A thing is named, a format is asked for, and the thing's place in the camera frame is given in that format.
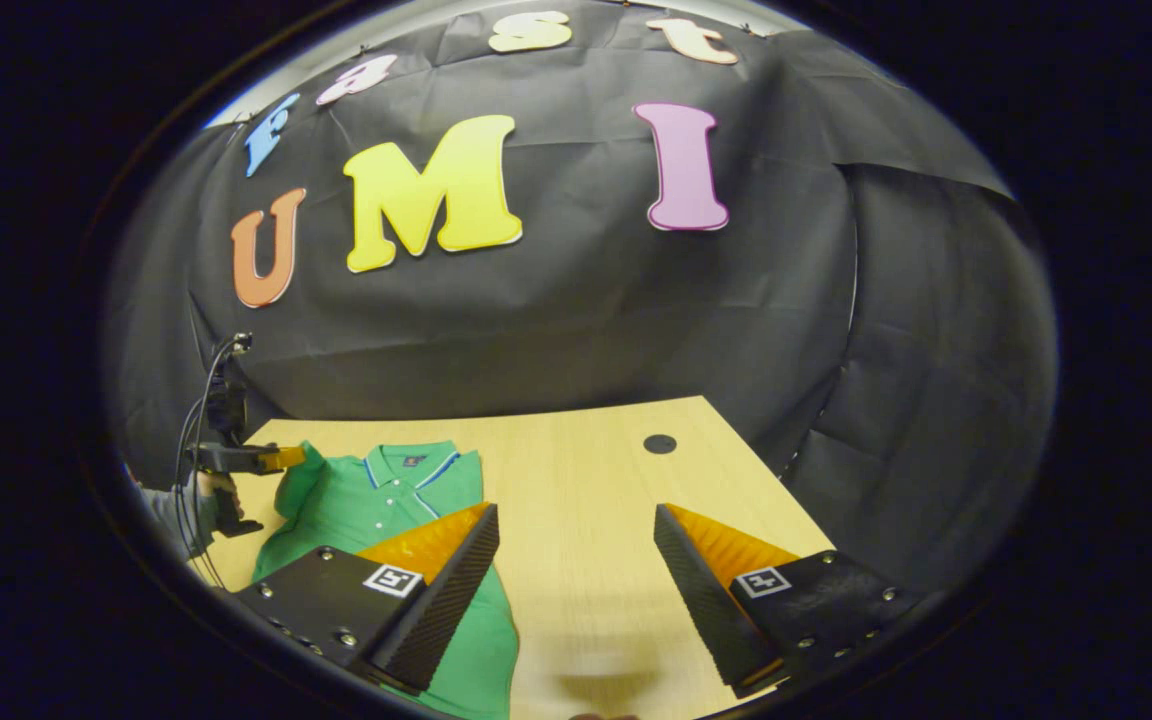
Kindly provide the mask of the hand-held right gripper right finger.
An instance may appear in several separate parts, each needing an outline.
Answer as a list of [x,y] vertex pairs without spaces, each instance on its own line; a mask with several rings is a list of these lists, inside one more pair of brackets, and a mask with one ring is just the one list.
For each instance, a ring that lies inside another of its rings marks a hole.
[[923,602],[838,550],[799,556],[676,503],[657,505],[653,539],[738,698],[836,674]]

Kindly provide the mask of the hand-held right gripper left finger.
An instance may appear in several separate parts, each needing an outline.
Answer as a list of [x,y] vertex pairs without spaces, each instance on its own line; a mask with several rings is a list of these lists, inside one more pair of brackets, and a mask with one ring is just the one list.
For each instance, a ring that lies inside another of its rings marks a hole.
[[312,655],[422,694],[499,538],[497,505],[480,502],[357,553],[320,544],[233,598]]

